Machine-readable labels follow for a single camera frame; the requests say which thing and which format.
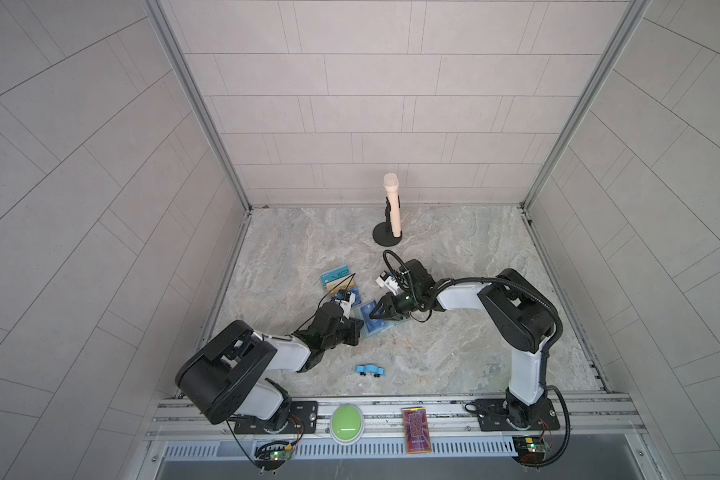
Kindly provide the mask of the black round microphone stand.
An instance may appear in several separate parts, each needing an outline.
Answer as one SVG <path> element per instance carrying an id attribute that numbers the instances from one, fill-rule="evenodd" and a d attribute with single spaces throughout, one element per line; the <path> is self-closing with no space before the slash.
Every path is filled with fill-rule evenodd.
<path id="1" fill-rule="evenodd" d="M 398 245 L 402 240 L 402 236 L 395 236 L 392 230 L 391 204 L 389 200 L 386 200 L 385 220 L 374 227 L 372 237 L 378 245 L 384 247 Z"/>

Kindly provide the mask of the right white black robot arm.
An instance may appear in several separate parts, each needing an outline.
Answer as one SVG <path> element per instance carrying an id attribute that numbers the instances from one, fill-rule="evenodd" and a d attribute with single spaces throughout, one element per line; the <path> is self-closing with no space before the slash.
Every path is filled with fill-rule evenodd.
<path id="1" fill-rule="evenodd" d="M 436 281 L 421 262 L 383 271 L 376 283 L 387 290 L 370 313 L 374 320 L 402 320 L 415 312 L 483 310 L 512 349 L 507 401 L 528 408 L 546 396 L 549 351 L 563 333 L 557 309 L 512 268 L 496 277 Z"/>

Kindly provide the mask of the right green circuit board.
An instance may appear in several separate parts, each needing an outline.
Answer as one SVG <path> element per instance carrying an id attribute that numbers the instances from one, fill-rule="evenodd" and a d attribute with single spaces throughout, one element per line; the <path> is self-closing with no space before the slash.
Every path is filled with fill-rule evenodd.
<path id="1" fill-rule="evenodd" d="M 549 445 L 541 437 L 513 437 L 517 463 L 535 465 L 545 460 Z"/>

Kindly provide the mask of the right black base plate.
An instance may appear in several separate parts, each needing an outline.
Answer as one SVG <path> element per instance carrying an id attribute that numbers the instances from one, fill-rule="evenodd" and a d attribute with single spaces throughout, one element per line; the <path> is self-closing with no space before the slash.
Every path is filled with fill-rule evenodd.
<path id="1" fill-rule="evenodd" d="M 480 430 L 541 431 L 560 429 L 560 421 L 550 399 L 541 397 L 528 406 L 512 397 L 507 399 L 475 399 L 464 406 L 477 417 Z"/>

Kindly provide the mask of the blue toy car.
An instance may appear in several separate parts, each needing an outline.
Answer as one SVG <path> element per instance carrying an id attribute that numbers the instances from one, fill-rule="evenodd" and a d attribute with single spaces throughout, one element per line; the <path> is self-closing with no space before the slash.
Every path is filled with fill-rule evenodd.
<path id="1" fill-rule="evenodd" d="M 360 376 L 370 376 L 374 378 L 380 378 L 386 374 L 382 367 L 372 364 L 358 365 L 355 367 L 355 372 Z"/>

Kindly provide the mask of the green round button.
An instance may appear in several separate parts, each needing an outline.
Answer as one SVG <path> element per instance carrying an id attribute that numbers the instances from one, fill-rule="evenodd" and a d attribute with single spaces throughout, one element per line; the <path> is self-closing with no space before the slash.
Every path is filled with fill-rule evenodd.
<path id="1" fill-rule="evenodd" d="M 336 408 L 330 418 L 329 433 L 340 445 L 357 443 L 364 432 L 364 416 L 353 404 L 342 404 Z"/>

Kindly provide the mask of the teal card in stand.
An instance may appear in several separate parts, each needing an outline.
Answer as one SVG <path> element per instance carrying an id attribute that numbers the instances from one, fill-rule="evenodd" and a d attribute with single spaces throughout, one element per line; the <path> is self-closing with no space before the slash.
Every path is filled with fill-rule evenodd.
<path id="1" fill-rule="evenodd" d="M 344 277 L 349 276 L 351 273 L 348 265 L 342 265 L 340 267 L 333 268 L 320 275 L 320 281 L 323 287 L 326 287 L 329 283 L 336 280 L 341 280 Z"/>

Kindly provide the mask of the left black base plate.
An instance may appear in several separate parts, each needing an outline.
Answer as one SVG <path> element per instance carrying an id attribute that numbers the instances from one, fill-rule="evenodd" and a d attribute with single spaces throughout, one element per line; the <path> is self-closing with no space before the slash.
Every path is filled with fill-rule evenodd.
<path id="1" fill-rule="evenodd" d="M 271 420 L 254 416 L 233 416 L 233 430 L 243 435 L 313 434 L 316 431 L 319 403 L 293 400 L 289 410 L 280 410 Z"/>

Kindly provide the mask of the purple patterned card box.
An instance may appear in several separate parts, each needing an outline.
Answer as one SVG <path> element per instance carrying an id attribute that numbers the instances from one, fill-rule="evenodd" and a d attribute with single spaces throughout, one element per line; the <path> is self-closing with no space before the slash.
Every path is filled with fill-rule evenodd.
<path id="1" fill-rule="evenodd" d="M 427 454 L 432 452 L 426 409 L 423 407 L 402 410 L 407 454 Z"/>

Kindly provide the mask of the green circuit board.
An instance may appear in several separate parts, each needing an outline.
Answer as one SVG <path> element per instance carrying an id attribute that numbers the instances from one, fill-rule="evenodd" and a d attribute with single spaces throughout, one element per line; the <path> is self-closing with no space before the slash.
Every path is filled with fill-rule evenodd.
<path id="1" fill-rule="evenodd" d="M 541 437 L 513 437 L 517 463 L 535 465 L 545 460 L 549 445 Z"/>
<path id="2" fill-rule="evenodd" d="M 285 462 L 291 459 L 295 448 L 295 442 L 272 441 L 259 446 L 255 450 L 255 457 L 261 462 Z"/>

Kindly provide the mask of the left green circuit board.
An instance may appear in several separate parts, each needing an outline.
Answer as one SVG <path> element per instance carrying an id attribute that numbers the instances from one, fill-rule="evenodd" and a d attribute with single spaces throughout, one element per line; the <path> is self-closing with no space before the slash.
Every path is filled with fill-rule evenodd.
<path id="1" fill-rule="evenodd" d="M 261 462 L 285 462 L 291 459 L 295 448 L 295 442 L 272 441 L 259 446 L 255 450 L 255 457 Z"/>

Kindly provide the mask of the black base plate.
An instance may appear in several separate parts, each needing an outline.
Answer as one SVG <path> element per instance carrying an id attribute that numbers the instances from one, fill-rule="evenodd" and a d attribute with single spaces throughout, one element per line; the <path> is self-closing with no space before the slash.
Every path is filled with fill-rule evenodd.
<path id="1" fill-rule="evenodd" d="M 560 421 L 550 399 L 541 397 L 528 406 L 512 397 L 507 399 L 475 399 L 464 406 L 477 417 L 480 430 L 541 431 L 560 429 Z"/>
<path id="2" fill-rule="evenodd" d="M 243 435 L 313 434 L 316 431 L 319 403 L 293 400 L 289 410 L 280 410 L 271 420 L 254 416 L 233 416 L 233 430 Z"/>

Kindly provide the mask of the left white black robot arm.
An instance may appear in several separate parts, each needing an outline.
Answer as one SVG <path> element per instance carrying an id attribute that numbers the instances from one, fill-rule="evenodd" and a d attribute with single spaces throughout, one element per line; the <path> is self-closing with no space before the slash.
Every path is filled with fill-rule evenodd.
<path id="1" fill-rule="evenodd" d="M 358 345 L 363 326 L 348 307 L 331 302 L 318 307 L 308 327 L 285 336 L 235 320 L 179 368 L 175 384 L 213 425 L 248 417 L 279 431 L 289 422 L 292 398 L 266 374 L 305 373 L 327 351 Z"/>

